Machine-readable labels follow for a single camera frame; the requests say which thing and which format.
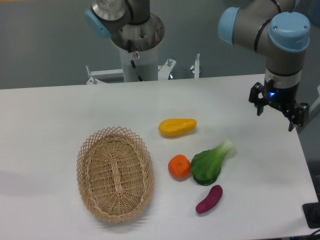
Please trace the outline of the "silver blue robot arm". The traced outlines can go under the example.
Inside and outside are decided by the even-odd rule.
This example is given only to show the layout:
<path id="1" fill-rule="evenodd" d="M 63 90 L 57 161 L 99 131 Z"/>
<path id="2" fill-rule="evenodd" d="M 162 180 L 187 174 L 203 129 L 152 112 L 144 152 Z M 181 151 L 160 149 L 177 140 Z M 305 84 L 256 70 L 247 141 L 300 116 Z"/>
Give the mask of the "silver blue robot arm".
<path id="1" fill-rule="evenodd" d="M 218 22 L 225 42 L 265 56 L 263 83 L 250 90 L 249 102 L 262 114 L 270 106 L 289 120 L 289 128 L 302 127 L 309 105 L 296 102 L 305 53 L 310 43 L 310 21 L 295 12 L 295 0 L 255 0 L 245 9 L 230 7 Z M 158 50 L 165 27 L 150 11 L 148 0 L 96 0 L 84 12 L 89 27 L 119 49 L 126 82 L 159 80 Z"/>

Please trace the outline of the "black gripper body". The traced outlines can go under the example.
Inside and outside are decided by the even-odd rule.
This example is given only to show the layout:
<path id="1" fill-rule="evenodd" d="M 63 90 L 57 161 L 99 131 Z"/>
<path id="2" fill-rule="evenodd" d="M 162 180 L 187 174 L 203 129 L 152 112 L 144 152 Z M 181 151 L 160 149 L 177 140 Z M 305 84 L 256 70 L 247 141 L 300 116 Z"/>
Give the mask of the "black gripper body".
<path id="1" fill-rule="evenodd" d="M 270 105 L 289 107 L 296 102 L 301 71 L 283 75 L 265 70 L 263 97 Z"/>

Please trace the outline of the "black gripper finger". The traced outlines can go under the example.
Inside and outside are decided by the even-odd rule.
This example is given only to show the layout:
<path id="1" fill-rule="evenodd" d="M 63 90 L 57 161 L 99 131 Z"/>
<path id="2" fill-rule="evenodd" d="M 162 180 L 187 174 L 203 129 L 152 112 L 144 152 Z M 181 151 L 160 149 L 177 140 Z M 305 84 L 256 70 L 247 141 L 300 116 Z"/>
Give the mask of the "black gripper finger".
<path id="1" fill-rule="evenodd" d="M 264 107 L 269 104 L 263 93 L 264 86 L 259 82 L 256 82 L 250 89 L 248 101 L 256 108 L 257 116 L 260 116 L 264 111 Z"/>
<path id="2" fill-rule="evenodd" d="M 283 115 L 289 120 L 288 131 L 294 128 L 302 128 L 306 125 L 309 118 L 310 105 L 306 102 L 294 103 Z"/>

